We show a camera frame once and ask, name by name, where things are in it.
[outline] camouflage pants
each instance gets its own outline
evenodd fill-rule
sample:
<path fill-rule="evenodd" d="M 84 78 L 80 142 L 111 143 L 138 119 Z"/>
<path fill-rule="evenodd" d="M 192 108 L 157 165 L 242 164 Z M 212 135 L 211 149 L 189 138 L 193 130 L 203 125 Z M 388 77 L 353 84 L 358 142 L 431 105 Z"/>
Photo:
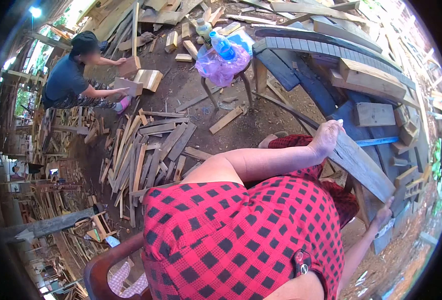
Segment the camouflage pants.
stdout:
<path fill-rule="evenodd" d="M 87 82 L 96 90 L 110 90 L 111 88 L 104 83 L 97 82 L 94 79 L 88 79 Z M 74 106 L 89 106 L 102 109 L 113 109 L 116 102 L 110 102 L 105 97 L 91 98 L 83 94 L 71 93 L 64 100 L 56 101 L 52 107 L 55 109 L 70 109 Z"/>

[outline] pink plastic bag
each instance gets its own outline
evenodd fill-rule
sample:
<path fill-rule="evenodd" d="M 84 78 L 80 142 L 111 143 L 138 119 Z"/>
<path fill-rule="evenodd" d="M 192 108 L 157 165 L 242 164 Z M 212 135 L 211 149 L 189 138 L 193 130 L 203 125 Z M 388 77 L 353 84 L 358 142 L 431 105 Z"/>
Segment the pink plastic bag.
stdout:
<path fill-rule="evenodd" d="M 244 70 L 251 59 L 242 46 L 231 42 L 231 47 L 236 53 L 236 58 L 226 61 L 214 48 L 206 50 L 206 46 L 202 46 L 195 64 L 199 74 L 219 87 L 228 87 L 234 75 Z"/>

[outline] dark blue t-shirt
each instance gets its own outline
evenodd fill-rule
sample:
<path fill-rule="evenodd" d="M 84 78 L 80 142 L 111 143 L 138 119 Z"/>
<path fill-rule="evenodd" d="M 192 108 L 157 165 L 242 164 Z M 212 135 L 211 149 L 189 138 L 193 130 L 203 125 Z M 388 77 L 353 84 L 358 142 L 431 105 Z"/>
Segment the dark blue t-shirt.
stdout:
<path fill-rule="evenodd" d="M 84 79 L 84 63 L 77 63 L 70 55 L 61 58 L 51 73 L 44 87 L 45 96 L 43 102 L 56 102 L 65 99 L 70 93 L 76 95 L 84 92 L 89 83 Z"/>

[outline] water bottle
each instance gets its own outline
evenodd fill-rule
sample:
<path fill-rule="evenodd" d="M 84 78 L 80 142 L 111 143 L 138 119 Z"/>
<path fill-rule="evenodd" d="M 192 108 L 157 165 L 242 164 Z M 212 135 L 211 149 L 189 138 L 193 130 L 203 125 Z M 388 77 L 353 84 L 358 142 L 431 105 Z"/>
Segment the water bottle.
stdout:
<path fill-rule="evenodd" d="M 211 31 L 209 37 L 211 38 L 211 45 L 213 45 L 214 50 L 216 50 L 225 61 L 231 61 L 236 57 L 231 43 L 225 36 L 220 35 L 216 31 Z"/>
<path fill-rule="evenodd" d="M 213 27 L 209 22 L 205 22 L 203 18 L 199 18 L 196 20 L 196 32 L 197 34 L 204 39 L 206 44 L 211 44 L 211 38 L 209 37 L 209 33 L 213 30 Z"/>

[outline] black hair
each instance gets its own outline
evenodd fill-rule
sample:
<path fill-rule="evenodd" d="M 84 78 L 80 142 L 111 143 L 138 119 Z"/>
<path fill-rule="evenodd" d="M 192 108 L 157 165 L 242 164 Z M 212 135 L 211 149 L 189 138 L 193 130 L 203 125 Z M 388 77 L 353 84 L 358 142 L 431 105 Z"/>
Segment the black hair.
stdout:
<path fill-rule="evenodd" d="M 99 53 L 98 39 L 92 31 L 83 31 L 76 35 L 71 41 L 73 49 L 71 50 L 72 56 L 80 54 Z"/>

